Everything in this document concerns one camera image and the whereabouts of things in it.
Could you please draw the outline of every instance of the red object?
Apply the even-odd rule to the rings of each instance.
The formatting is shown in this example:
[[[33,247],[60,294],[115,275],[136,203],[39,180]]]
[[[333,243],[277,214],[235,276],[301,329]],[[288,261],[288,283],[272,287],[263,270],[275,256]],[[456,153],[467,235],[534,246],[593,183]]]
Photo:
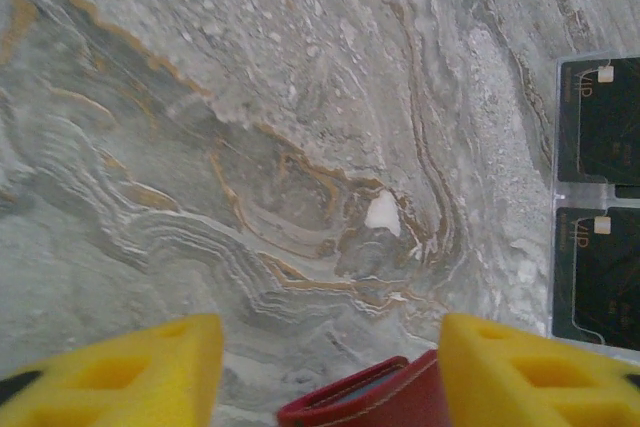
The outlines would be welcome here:
[[[284,406],[280,427],[451,427],[437,351],[393,357]]]

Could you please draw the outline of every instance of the white stitching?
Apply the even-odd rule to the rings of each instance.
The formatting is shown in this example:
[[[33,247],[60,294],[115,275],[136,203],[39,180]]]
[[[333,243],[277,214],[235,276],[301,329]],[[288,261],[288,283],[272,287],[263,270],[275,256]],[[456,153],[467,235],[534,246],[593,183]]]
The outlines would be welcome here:
[[[389,372],[392,372],[397,367],[406,367],[406,366],[401,364],[401,363],[399,363],[399,362],[395,362],[392,365],[387,366],[387,368],[384,369],[383,371],[378,372],[377,375],[375,375],[373,377],[367,377],[366,379],[362,379],[360,382],[357,382],[355,384],[347,385],[346,387],[344,387],[340,391],[336,392],[332,396],[327,397],[327,398],[322,399],[322,400],[318,400],[317,402],[314,402],[314,403],[306,406],[304,408],[304,410],[317,409],[322,405],[330,404],[333,401],[333,399],[335,399],[336,397],[340,397],[340,396],[346,395],[346,394],[348,394],[350,392],[353,392],[354,390],[357,390],[362,384],[368,384],[370,382],[374,382],[375,380],[379,379],[380,377],[384,377]]]
[[[431,362],[429,362],[427,365],[425,365],[420,370],[418,370],[415,374],[413,374],[411,377],[409,377],[407,382],[405,382],[404,384],[400,385],[397,389],[395,389],[394,391],[390,392],[385,397],[383,397],[382,399],[378,400],[374,404],[370,405],[366,409],[361,410],[360,412],[356,412],[355,414],[352,414],[349,417],[344,417],[344,418],[339,419],[339,420],[333,420],[331,422],[326,422],[324,424],[314,425],[313,427],[331,427],[332,425],[338,425],[338,424],[341,424],[343,422],[349,422],[350,420],[357,419],[358,417],[362,417],[363,415],[368,414],[372,410],[380,407],[382,404],[387,402],[389,399],[391,399],[391,397],[396,395],[402,389],[404,389],[405,387],[408,387],[409,385],[411,385],[418,377],[420,377],[422,375],[422,373],[425,370],[427,370],[429,367],[433,366],[436,363],[436,361],[437,361],[437,359],[433,359]]]

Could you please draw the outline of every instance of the marble surface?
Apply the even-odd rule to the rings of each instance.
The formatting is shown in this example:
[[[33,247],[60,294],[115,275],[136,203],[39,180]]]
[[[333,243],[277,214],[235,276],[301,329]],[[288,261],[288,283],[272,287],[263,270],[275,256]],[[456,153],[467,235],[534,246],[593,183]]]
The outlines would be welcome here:
[[[0,370],[218,312],[212,425],[547,319],[555,59],[637,0],[0,0]]]

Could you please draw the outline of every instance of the wavy stone pattern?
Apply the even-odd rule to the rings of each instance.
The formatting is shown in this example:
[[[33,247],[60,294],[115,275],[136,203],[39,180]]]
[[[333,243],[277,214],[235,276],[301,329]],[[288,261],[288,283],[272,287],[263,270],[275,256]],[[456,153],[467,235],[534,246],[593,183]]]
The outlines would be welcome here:
[[[0,0],[0,369],[219,312],[213,424],[264,426],[447,311],[544,330],[553,61],[639,9]]]

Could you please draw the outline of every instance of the yellow sponge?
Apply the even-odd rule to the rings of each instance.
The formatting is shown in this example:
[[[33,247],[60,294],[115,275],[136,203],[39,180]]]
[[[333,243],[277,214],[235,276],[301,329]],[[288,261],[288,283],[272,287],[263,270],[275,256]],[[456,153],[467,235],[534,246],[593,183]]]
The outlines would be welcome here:
[[[640,367],[475,317],[444,319],[455,427],[639,427]]]
[[[218,316],[195,315],[26,366],[0,426],[209,425],[223,343]]]

